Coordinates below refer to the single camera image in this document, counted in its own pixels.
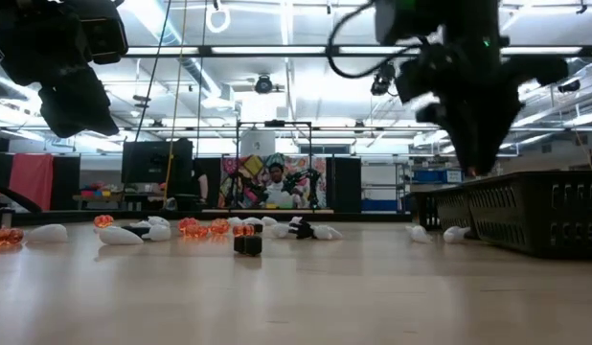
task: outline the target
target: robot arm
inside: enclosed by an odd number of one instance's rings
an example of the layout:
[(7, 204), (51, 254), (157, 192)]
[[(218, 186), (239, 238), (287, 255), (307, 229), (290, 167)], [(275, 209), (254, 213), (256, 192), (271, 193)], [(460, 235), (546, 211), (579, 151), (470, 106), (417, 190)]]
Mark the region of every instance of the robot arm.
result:
[[(416, 37), (412, 45), (388, 56), (357, 75), (339, 70), (332, 46), (338, 30), (351, 18), (376, 8), (376, 39), (381, 45)], [(441, 28), (441, 42), (426, 37)], [(510, 44), (498, 29), (498, 0), (371, 0), (343, 17), (329, 38), (327, 57), (332, 70), (345, 78), (362, 78), (406, 50), (419, 49), (416, 58), (399, 67), (395, 85), (405, 104), (425, 93), (440, 101), (416, 114), (418, 122), (446, 130), (464, 171), (489, 173), (496, 154), (523, 104), (517, 87), (532, 79), (541, 85), (568, 76), (561, 57), (515, 57), (501, 60), (500, 49)]]
[(127, 53), (117, 12), (121, 3), (0, 0), (0, 64), (19, 85), (40, 83), (40, 113), (59, 137), (86, 129), (104, 135), (119, 131), (104, 87), (88, 64), (115, 63)]

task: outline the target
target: rope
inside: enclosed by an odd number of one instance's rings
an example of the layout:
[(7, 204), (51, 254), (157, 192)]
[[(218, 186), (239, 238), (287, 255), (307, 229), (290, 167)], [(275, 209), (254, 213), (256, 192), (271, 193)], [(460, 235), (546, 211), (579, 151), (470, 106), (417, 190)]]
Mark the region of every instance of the rope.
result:
[[(185, 0), (185, 8), (188, 8), (188, 1)], [(181, 27), (181, 37), (185, 38), (185, 31), (188, 23), (188, 11), (183, 10), (183, 25)], [(181, 48), (179, 49), (179, 60), (183, 58), (183, 46), (185, 45), (185, 39), (181, 39)], [(181, 88), (181, 69), (183, 68), (183, 64), (179, 63), (179, 67), (177, 69), (177, 89), (174, 94), (174, 111), (172, 112), (172, 128), (171, 128), (171, 148), (169, 149), (169, 166), (166, 172), (166, 184), (164, 187), (164, 205), (167, 203), (167, 199), (169, 196), (169, 183), (171, 182), (171, 169), (172, 169), (172, 160), (174, 159), (174, 155), (172, 154), (173, 147), (174, 147), (174, 128), (177, 122), (177, 109), (179, 106), (179, 89)]]

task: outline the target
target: black cable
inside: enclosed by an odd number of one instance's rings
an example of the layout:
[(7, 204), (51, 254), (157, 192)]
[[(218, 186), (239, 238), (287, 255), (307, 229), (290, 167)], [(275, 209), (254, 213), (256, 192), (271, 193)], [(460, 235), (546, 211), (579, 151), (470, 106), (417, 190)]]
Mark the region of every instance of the black cable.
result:
[(406, 53), (412, 49), (419, 48), (421, 46), (420, 44), (412, 44), (412, 45), (406, 46), (405, 48), (400, 49), (399, 51), (384, 58), (380, 63), (378, 63), (377, 65), (371, 67), (370, 69), (368, 69), (362, 73), (349, 74), (349, 73), (342, 71), (340, 68), (338, 68), (336, 66), (336, 62), (334, 61), (334, 57), (332, 56), (332, 51), (334, 48), (334, 39), (338, 35), (338, 31), (341, 30), (341, 28), (343, 27), (343, 25), (345, 25), (345, 23), (347, 23), (349, 20), (351, 20), (355, 16), (366, 11), (367, 9), (372, 7), (374, 4), (375, 4), (374, 1), (370, 1), (370, 2), (360, 6), (359, 8), (357, 8), (357, 10), (355, 10), (351, 13), (348, 13), (347, 15), (342, 17), (341, 20), (339, 20), (338, 23), (336, 23), (336, 26), (334, 26), (334, 29), (332, 29), (332, 33), (330, 34), (330, 37), (328, 38), (328, 45), (326, 47), (326, 58), (328, 59), (328, 64), (330, 65), (330, 68), (332, 69), (332, 71), (334, 71), (334, 73), (336, 73), (340, 77), (347, 78), (347, 79), (359, 79), (359, 78), (369, 76), (369, 75), (373, 74), (374, 71), (378, 70), (379, 67), (381, 67), (383, 64), (386, 64), (386, 63), (390, 62), (391, 60), (404, 55), (404, 53)]
[[(155, 79), (155, 71), (157, 70), (158, 61), (160, 60), (160, 51), (162, 50), (162, 44), (164, 41), (164, 34), (166, 33), (166, 28), (168, 26), (170, 14), (171, 14), (171, 4), (172, 4), (172, 0), (169, 0), (169, 3), (166, 8), (166, 16), (164, 17), (164, 24), (162, 25), (162, 33), (160, 34), (160, 37), (159, 37), (160, 39), (158, 42), (158, 50), (155, 54), (155, 60), (153, 62), (153, 69), (151, 70), (151, 76), (149, 78), (149, 87), (147, 89), (147, 96), (145, 97), (145, 104), (143, 106), (143, 112), (141, 113), (141, 121), (139, 122), (139, 125), (136, 129), (136, 135), (134, 136), (134, 143), (138, 142), (138, 140), (139, 140), (139, 136), (141, 134), (141, 128), (143, 127), (143, 121), (145, 120), (145, 115), (147, 114), (149, 96), (151, 95), (151, 88), (153, 87), (153, 80)], [(133, 150), (131, 150), (129, 152), (128, 157), (122, 157), (122, 159), (124, 160), (124, 167), (128, 167), (127, 173), (125, 174), (125, 180), (124, 180), (124, 192), (125, 192), (125, 186), (127, 186), (127, 183), (130, 179), (130, 175), (132, 172), (132, 169), (130, 168), (130, 164), (129, 164), (129, 163), (131, 163), (132, 152), (133, 152)], [(125, 197), (125, 193), (122, 194), (122, 201), (124, 201), (124, 197)]]

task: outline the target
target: black block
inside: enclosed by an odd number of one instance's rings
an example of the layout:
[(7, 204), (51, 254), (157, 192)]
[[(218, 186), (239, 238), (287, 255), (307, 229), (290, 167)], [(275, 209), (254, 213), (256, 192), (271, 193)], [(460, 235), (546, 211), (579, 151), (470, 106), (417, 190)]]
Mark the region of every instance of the black block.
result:
[(260, 236), (243, 236), (243, 238), (245, 247), (242, 254), (257, 256), (262, 253), (262, 238)]
[(235, 237), (235, 251), (240, 254), (244, 253), (244, 251), (245, 251), (245, 237), (243, 237), (243, 236)]

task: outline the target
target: table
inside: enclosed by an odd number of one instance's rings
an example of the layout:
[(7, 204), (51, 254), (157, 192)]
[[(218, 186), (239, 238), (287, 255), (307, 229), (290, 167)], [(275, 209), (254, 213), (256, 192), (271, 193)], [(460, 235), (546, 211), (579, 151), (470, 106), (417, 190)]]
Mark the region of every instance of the table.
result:
[(69, 243), (0, 252), (0, 344), (592, 344), (591, 262), (330, 225), (343, 241), (264, 237), (248, 258), (230, 238), (109, 246), (66, 224)]

